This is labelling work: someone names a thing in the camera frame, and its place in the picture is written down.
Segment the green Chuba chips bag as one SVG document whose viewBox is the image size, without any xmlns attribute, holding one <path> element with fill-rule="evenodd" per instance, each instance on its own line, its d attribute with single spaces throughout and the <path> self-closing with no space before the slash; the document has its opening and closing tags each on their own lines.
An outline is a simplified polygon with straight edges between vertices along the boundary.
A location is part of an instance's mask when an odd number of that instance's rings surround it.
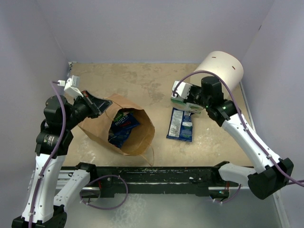
<svg viewBox="0 0 304 228">
<path fill-rule="evenodd" d="M 200 114 L 201 111 L 204 110 L 202 106 L 187 102 L 185 99 L 181 97 L 171 97 L 171 105 L 172 107 L 178 110 L 190 112 L 193 114 Z"/>
</svg>

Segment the brown paper bag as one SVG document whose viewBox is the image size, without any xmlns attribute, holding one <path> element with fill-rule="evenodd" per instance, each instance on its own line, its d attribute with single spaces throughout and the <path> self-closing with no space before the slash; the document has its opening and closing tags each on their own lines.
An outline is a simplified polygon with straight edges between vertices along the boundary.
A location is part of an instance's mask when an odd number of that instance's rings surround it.
<svg viewBox="0 0 304 228">
<path fill-rule="evenodd" d="M 155 134 L 155 128 L 145 110 L 119 94 L 112 94 L 106 98 L 106 101 L 112 102 L 106 111 L 98 118 L 86 118 L 78 125 L 79 128 L 91 140 L 105 148 L 125 156 L 141 156 L 153 166 L 155 159 L 148 160 L 144 155 L 149 148 L 153 148 L 152 140 Z M 111 124 L 119 111 L 130 111 L 139 122 L 139 125 L 131 130 L 121 148 L 108 141 Z"/>
</svg>

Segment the blue white snack packet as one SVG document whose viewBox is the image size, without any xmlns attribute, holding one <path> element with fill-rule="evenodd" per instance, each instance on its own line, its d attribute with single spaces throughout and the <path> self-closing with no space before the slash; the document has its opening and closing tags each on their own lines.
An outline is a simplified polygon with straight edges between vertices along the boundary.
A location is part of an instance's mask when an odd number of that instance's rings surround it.
<svg viewBox="0 0 304 228">
<path fill-rule="evenodd" d="M 173 108 L 166 138 L 184 142 L 192 142 L 192 115 L 193 113 L 191 112 Z"/>
</svg>

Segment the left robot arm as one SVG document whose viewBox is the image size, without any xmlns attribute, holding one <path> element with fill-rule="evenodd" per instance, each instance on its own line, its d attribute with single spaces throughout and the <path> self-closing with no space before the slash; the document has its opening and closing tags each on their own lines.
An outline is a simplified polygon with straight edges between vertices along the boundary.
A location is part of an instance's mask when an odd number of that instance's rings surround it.
<svg viewBox="0 0 304 228">
<path fill-rule="evenodd" d="M 36 138 L 36 166 L 30 182 L 28 202 L 13 228 L 62 228 L 67 211 L 81 189 L 97 183 L 96 166 L 79 163 L 72 177 L 57 192 L 57 182 L 68 148 L 72 129 L 86 118 L 98 118 L 112 101 L 94 97 L 86 90 L 70 104 L 63 95 L 50 97 L 44 108 L 45 119 Z"/>
</svg>

